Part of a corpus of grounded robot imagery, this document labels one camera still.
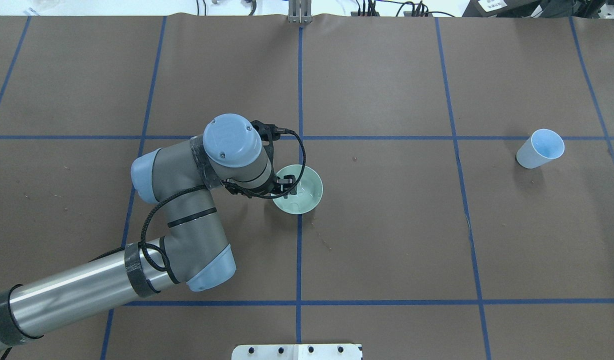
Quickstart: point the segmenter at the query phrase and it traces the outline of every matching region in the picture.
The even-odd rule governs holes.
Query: grid line
[[[571,27],[571,34],[574,38],[574,44],[576,45],[576,52],[580,61],[580,67],[582,68],[583,75],[585,76],[585,81],[587,87],[589,88],[589,95],[591,96],[593,107],[595,108],[595,113],[598,115],[598,122],[600,123],[600,127],[602,128],[602,134],[604,134],[604,139],[607,143],[607,149],[609,150],[609,155],[611,155],[611,161],[613,162],[614,167],[614,147],[612,146],[611,139],[609,139],[609,132],[607,131],[607,126],[605,125],[603,113],[600,111],[600,106],[598,105],[596,92],[594,91],[594,87],[592,86],[591,80],[589,79],[587,67],[585,66],[585,59],[583,58],[583,54],[581,51],[581,44],[579,44],[579,36],[576,34],[576,26],[574,25],[574,18],[572,16],[569,17],[569,25]]]
[[[298,136],[303,137],[303,27],[298,27]],[[298,147],[298,164],[304,162]],[[303,215],[296,216],[296,344],[303,342]]]
[[[186,141],[196,135],[0,135],[0,140],[12,141],[137,141],[182,140]],[[565,141],[614,141],[614,136],[561,136]],[[497,135],[304,135],[303,141],[526,141],[529,136],[497,136]],[[293,136],[281,136],[282,141],[295,141]]]
[[[167,25],[167,16],[162,17],[162,23],[160,25],[160,38],[158,39],[158,47],[156,49],[156,59],[154,60],[153,73],[151,75],[151,84],[149,85],[149,96],[147,97],[147,107],[145,109],[145,117],[142,123],[142,134],[140,135],[140,145],[138,146],[138,155],[140,158],[143,155],[143,148],[145,147],[145,137],[147,135],[147,127],[149,125],[149,117],[152,109],[152,100],[154,98],[154,88],[156,87],[156,77],[158,75],[158,64],[161,59],[161,50],[163,49],[163,38],[165,37],[165,26]],[[127,244],[127,236],[129,234],[129,223],[132,218],[132,210],[134,209],[134,199],[136,198],[136,189],[131,186],[131,192],[129,192],[129,202],[127,205],[127,214],[124,219],[124,228],[122,230],[121,246],[124,247]],[[114,310],[111,309],[107,313],[107,322],[105,326],[105,335],[103,338],[102,349],[100,351],[100,360],[105,360],[107,357],[107,350],[109,346],[109,337],[111,335],[111,326],[114,321]]]
[[[5,75],[5,80],[2,82],[2,87],[0,88],[0,107],[1,107],[1,101],[3,101],[3,96],[5,96],[5,90],[7,89],[7,84],[10,83],[10,77],[12,77],[12,71],[14,71],[16,60],[19,58],[19,54],[21,53],[23,41],[25,41],[25,35],[27,34],[27,30],[29,29],[29,23],[31,23],[31,16],[28,16],[25,21],[25,27],[23,27],[23,32],[20,34],[20,39],[18,39],[16,50],[14,51],[14,55],[11,58],[11,63],[9,64],[9,68],[7,69],[7,74]]]
[[[460,149],[458,148],[458,138],[456,137],[456,123],[454,121],[454,110],[452,107],[452,97],[449,91],[449,80],[447,79],[447,68],[445,66],[445,54],[443,51],[443,41],[440,32],[438,18],[434,18],[435,32],[438,40],[438,52],[440,55],[440,65],[442,70],[442,81],[444,82],[444,95],[447,100],[447,112],[449,114],[449,125],[451,126],[451,136],[453,137],[453,152],[456,157],[456,167],[458,169],[458,182],[460,182],[460,194],[462,196],[462,208],[465,219],[467,219],[467,230],[469,235],[469,246],[471,248],[471,266],[473,278],[476,284],[476,296],[478,297],[478,311],[480,313],[480,326],[482,330],[485,357],[492,360],[490,349],[490,337],[487,331],[487,319],[485,317],[485,306],[483,305],[483,291],[481,290],[481,277],[478,272],[478,260],[476,258],[476,245],[474,244],[474,233],[472,232],[472,219],[469,214],[469,203],[467,202],[467,191],[465,191],[465,178],[463,177],[463,165],[461,164]]]
[[[455,300],[137,300],[128,307],[230,307],[230,306],[476,306],[480,305],[608,305],[614,298],[492,298]]]
[[[143,153],[145,140],[187,140],[192,136],[186,135],[147,135],[149,125],[150,110],[154,96],[154,88],[156,86],[157,71],[159,67],[159,58],[163,45],[167,16],[163,16],[160,30],[160,38],[156,51],[156,59],[149,89],[149,97],[147,107],[145,109],[145,117],[140,135],[0,135],[0,140],[140,140],[138,146],[138,157]],[[12,71],[17,61],[17,57],[22,48],[26,32],[28,31],[31,22],[31,16],[28,16],[23,28],[21,37],[18,41],[16,50],[12,57],[9,69],[5,76],[5,80],[0,90],[0,105],[5,95],[6,87],[12,75]],[[588,86],[590,96],[592,98],[595,111],[598,116],[599,123],[604,136],[563,136],[565,141],[605,141],[608,146],[609,153],[614,165],[614,150],[612,141],[614,136],[609,136],[609,132],[605,125],[604,117],[598,105],[597,96],[593,89],[593,85],[586,69],[586,64],[582,55],[581,46],[577,37],[573,18],[569,18],[572,36],[576,46],[577,55],[581,64],[583,75]],[[474,280],[476,283],[477,299],[458,299],[458,300],[303,300],[302,299],[302,216],[297,216],[297,264],[296,264],[296,300],[215,300],[215,301],[132,301],[124,306],[134,307],[149,307],[149,306],[295,306],[296,309],[296,340],[301,342],[301,308],[302,306],[478,306],[480,310],[481,326],[483,331],[483,341],[485,343],[485,353],[488,360],[491,359],[490,345],[485,319],[485,305],[590,305],[590,304],[614,304],[614,298],[525,298],[525,299],[483,299],[481,283],[479,278],[476,248],[474,245],[474,237],[470,222],[469,204],[465,191],[465,180],[462,172],[462,164],[460,160],[459,142],[458,141],[524,141],[528,136],[459,136],[456,133],[456,125],[454,122],[453,107],[451,104],[451,94],[449,91],[449,81],[447,77],[447,69],[445,66],[444,51],[442,48],[442,37],[439,20],[435,19],[437,32],[437,41],[439,46],[439,55],[441,59],[442,77],[444,81],[444,89],[446,95],[447,108],[449,112],[449,122],[451,125],[451,136],[304,136],[303,135],[303,27],[298,28],[298,134],[304,141],[453,141],[455,157],[458,170],[458,179],[460,182],[460,190],[463,200],[465,219],[469,225],[469,241],[471,246],[472,265],[474,271]],[[290,140],[293,137],[283,136],[282,140]],[[298,152],[298,159],[302,162],[302,152]],[[122,242],[124,246],[127,241],[129,232],[129,222],[131,219],[133,203],[136,191],[131,189],[129,194],[128,210],[125,218]],[[105,326],[105,336],[101,350],[101,360],[106,358],[111,326],[113,323],[114,310],[111,309],[107,315]]]

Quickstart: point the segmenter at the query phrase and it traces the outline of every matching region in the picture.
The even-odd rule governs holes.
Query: light blue cup
[[[300,164],[285,166],[276,173],[280,178],[285,175],[298,175],[301,173]],[[296,194],[289,194],[287,198],[279,197],[273,199],[273,203],[282,211],[288,214],[305,214],[311,212],[323,198],[323,180],[309,166],[305,166],[302,178],[296,186]]]
[[[522,144],[515,159],[522,167],[534,169],[560,158],[565,153],[565,142],[554,131],[538,129]]]

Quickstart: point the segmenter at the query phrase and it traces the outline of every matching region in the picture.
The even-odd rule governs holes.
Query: cable
[[[377,16],[376,14],[376,0],[369,0],[369,16]]]
[[[7,350],[5,350],[5,352],[2,353],[2,356],[0,357],[0,360],[5,360],[7,359],[7,355],[10,354],[10,352],[12,351],[12,348],[7,348]]]
[[[151,209],[151,211],[149,212],[149,214],[147,215],[147,218],[145,218],[145,222],[142,224],[142,230],[140,230],[140,241],[138,242],[138,248],[140,248],[140,250],[142,250],[142,255],[145,257],[145,260],[147,260],[147,262],[149,263],[149,265],[151,265],[152,268],[156,269],[159,272],[167,272],[168,270],[171,271],[172,267],[170,266],[170,258],[167,257],[167,255],[165,254],[165,251],[163,251],[163,249],[161,249],[160,247],[154,245],[154,244],[150,244],[147,243],[146,237],[147,237],[147,228],[149,227],[149,223],[151,223],[152,218],[154,218],[154,215],[156,214],[156,212],[164,207],[165,205],[167,205],[167,203],[169,203],[170,201],[179,198],[185,194],[189,194],[191,192],[197,192],[197,191],[201,191],[202,189],[207,189],[207,186],[205,185],[198,185],[198,186],[194,186],[194,187],[189,187],[189,189],[184,189],[182,191],[179,191],[175,194],[173,194],[172,196],[166,198],[165,200],[159,202],[156,206],[154,206],[153,209]],[[156,262],[154,261],[154,259],[152,259],[152,256],[149,255],[149,251],[147,249],[151,249],[156,251],[157,253],[159,253],[159,255],[162,257],[162,263],[164,266],[160,266],[158,264],[156,264]]]
[[[445,14],[447,16],[451,16],[452,18],[456,18],[456,16],[453,16],[453,14],[446,13],[444,11],[428,11],[426,13],[422,13],[421,16],[426,16],[427,14]]]
[[[255,192],[249,191],[249,189],[245,189],[245,187],[242,187],[242,186],[240,186],[238,184],[235,184],[233,182],[223,181],[222,184],[223,185],[229,184],[230,187],[235,187],[239,191],[243,192],[243,194],[245,194],[247,196],[251,196],[253,198],[278,199],[278,198],[282,198],[282,197],[284,197],[286,195],[289,195],[289,193],[291,193],[293,191],[293,189],[298,185],[298,183],[300,182],[301,178],[303,177],[303,173],[305,171],[305,163],[307,162],[307,154],[305,153],[305,146],[303,145],[303,140],[301,139],[301,137],[294,130],[285,129],[283,133],[284,134],[290,134],[290,135],[293,135],[294,137],[296,137],[296,140],[298,140],[298,144],[300,145],[300,150],[302,151],[302,167],[300,168],[300,174],[298,174],[298,178],[296,178],[296,181],[293,184],[291,184],[289,189],[286,189],[285,191],[283,191],[280,194],[266,195],[266,194],[257,194]]]
[[[89,260],[88,263],[95,262],[98,259],[102,259],[102,258],[105,258],[105,257],[110,256],[110,255],[114,255],[115,253],[119,253],[119,252],[121,252],[123,250],[125,250],[124,246],[117,247],[117,248],[115,248],[115,249],[113,249],[111,251],[107,251],[106,253],[103,253],[102,255],[97,256],[97,257]]]
[[[256,12],[256,0],[251,0],[251,12],[249,13],[249,16],[253,16],[254,13]]]
[[[398,18],[398,16],[401,14],[401,10],[403,9],[403,7],[407,4],[411,5],[411,12],[414,12],[414,7],[416,6],[416,4],[414,4],[411,1],[407,1],[407,2],[398,2],[398,4],[401,4],[400,7],[398,8],[398,11],[396,12],[396,18]]]

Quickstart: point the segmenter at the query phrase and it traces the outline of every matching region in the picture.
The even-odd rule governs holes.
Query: debris
[[[327,244],[327,241],[325,241],[325,239],[323,239],[323,235],[321,235],[320,232],[317,232],[316,234],[318,234],[318,239],[320,239],[323,245],[325,245],[329,251],[332,251],[332,247]]]

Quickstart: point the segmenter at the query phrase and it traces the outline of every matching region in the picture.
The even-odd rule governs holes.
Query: silver metal tube
[[[162,265],[156,251],[150,250],[149,255]],[[152,268],[142,253],[140,261],[155,289],[174,285],[167,273]],[[21,286],[12,292],[10,306],[21,330],[39,337],[138,299],[125,270],[125,252],[120,251]],[[0,351],[8,347],[0,342]]]

